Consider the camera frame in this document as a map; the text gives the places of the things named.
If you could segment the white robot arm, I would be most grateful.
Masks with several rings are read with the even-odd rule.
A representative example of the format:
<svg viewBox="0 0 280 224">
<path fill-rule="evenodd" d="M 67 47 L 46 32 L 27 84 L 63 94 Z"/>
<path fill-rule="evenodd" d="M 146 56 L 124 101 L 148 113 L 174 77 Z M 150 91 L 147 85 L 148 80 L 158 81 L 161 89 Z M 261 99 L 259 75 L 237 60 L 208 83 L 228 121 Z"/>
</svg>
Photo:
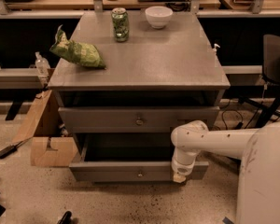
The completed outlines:
<svg viewBox="0 0 280 224">
<path fill-rule="evenodd" d="M 200 120 L 174 128 L 174 181 L 193 171 L 202 151 L 238 159 L 235 224 L 280 224 L 280 122 L 261 128 L 210 131 Z"/>
</svg>

